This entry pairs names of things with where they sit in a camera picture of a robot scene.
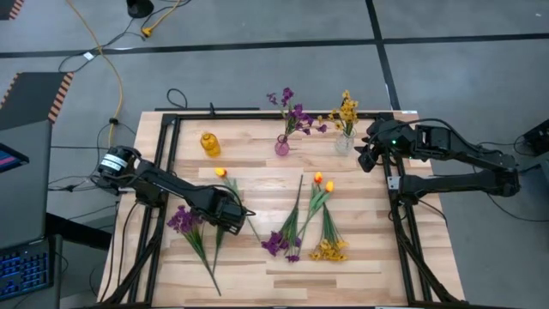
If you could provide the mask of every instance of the yellow bottle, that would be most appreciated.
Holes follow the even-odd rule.
[[[217,141],[217,137],[212,133],[203,133],[200,144],[204,148],[204,151],[206,151],[206,155],[212,158],[221,155],[220,143]]]

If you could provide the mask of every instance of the gray floor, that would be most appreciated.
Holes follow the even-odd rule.
[[[74,0],[102,42],[130,18],[124,2]],[[163,5],[155,1],[157,7]],[[375,1],[386,38],[549,32],[547,1]],[[133,25],[138,31],[139,21]],[[0,52],[77,50],[93,47],[85,28],[63,1],[27,0],[15,21],[0,21]],[[195,45],[308,39],[370,39],[362,0],[193,0],[141,42],[116,47]],[[404,110],[449,121],[471,142],[513,142],[547,118],[547,40],[387,45],[396,90]],[[112,56],[124,81],[120,119],[136,128],[140,113],[167,107],[166,90],[177,87],[199,107],[271,108],[267,92],[290,86],[308,108],[331,108],[348,88],[361,108],[389,109],[375,46],[305,47],[247,51],[200,51]],[[0,89],[18,71],[57,71],[61,58],[0,59]],[[93,146],[118,102],[114,76],[103,59],[75,75],[53,131],[56,145]],[[100,136],[106,145],[106,132]],[[117,143],[131,145],[126,129]],[[94,150],[54,149],[51,179],[87,175]],[[455,163],[434,164],[436,173],[465,173]],[[63,184],[71,184],[70,179]],[[522,179],[515,197],[498,199],[509,211],[549,218],[546,183],[535,173]],[[549,294],[549,224],[517,221],[486,195],[442,195],[465,295],[477,304],[545,308]],[[115,198],[101,191],[54,192],[48,210],[64,217],[100,209]],[[113,210],[79,219],[94,227],[112,222]],[[63,279],[63,307],[93,302],[88,276],[99,284],[105,253],[64,245],[70,267]]]

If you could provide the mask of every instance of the wooden table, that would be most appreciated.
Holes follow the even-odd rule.
[[[142,156],[154,160],[160,131],[161,112],[145,112],[137,131],[135,148]],[[416,113],[395,112],[395,118],[413,120]],[[357,124],[356,145],[362,145],[370,120]],[[334,141],[340,132],[331,128],[325,133],[313,131],[310,136],[291,135],[291,150],[280,158],[274,152],[275,138],[284,130],[281,120],[184,120],[179,134],[174,171],[195,185],[220,184],[214,167],[225,167],[228,176],[238,180],[244,204],[257,215],[251,217],[263,239],[278,230],[293,207],[303,174],[299,221],[303,223],[311,194],[314,172],[323,172],[324,179],[334,180],[335,191],[327,205],[344,239],[349,260],[344,263],[311,261],[308,252],[317,244],[322,214],[317,214],[307,229],[302,260],[290,264],[283,257],[272,257],[261,248],[249,225],[239,236],[226,236],[220,251],[215,277],[222,296],[200,262],[180,234],[166,228],[154,290],[154,306],[373,306],[406,305],[401,265],[396,249],[395,231],[388,220],[389,199],[383,169],[364,173],[356,153],[340,156]],[[200,144],[200,135],[213,132],[221,144],[221,157],[208,158]],[[164,158],[167,157],[171,132],[168,131]],[[430,164],[405,160],[407,173],[429,175]],[[107,296],[116,287],[124,222],[135,197],[122,198],[114,235],[114,269]],[[424,198],[441,209],[437,195]],[[184,201],[170,197],[167,219]],[[463,298],[449,235],[437,213],[415,206],[416,221],[425,261],[442,284],[456,297]],[[127,227],[122,277],[135,261],[142,224],[143,207],[131,214]],[[205,229],[208,259],[213,260],[214,228]],[[100,296],[109,275],[106,262]],[[421,299],[419,278],[410,262],[415,293]],[[148,266],[143,269],[138,300],[143,299]]]

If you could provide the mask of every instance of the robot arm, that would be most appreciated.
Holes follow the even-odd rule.
[[[520,190],[513,156],[475,146],[453,129],[430,125],[412,128],[409,123],[398,120],[378,120],[367,132],[371,138],[365,139],[367,144],[363,148],[357,148],[359,163],[367,173],[385,150],[410,159],[458,160],[484,169],[478,173],[426,179],[413,175],[388,178],[389,189],[412,203],[428,193],[484,191],[510,197]]]
[[[235,235],[244,225],[245,217],[253,215],[242,206],[237,192],[218,189],[224,187],[222,185],[192,185],[155,167],[152,162],[142,160],[141,154],[133,148],[110,148],[98,172],[113,188],[135,189],[137,201],[151,207],[158,207],[162,202],[162,192],[168,191],[183,198],[192,211],[210,224],[221,226]]]

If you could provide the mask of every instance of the orange tulip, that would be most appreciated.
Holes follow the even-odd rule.
[[[217,167],[215,168],[215,174],[219,177],[225,177],[226,176],[226,169],[225,168],[221,168],[221,167]]]
[[[322,174],[322,173],[317,172],[317,173],[315,174],[315,182],[316,182],[317,184],[320,184],[320,183],[323,182],[323,174]]]
[[[328,183],[326,183],[326,192],[331,192],[333,190],[334,190],[334,182],[329,181]]]

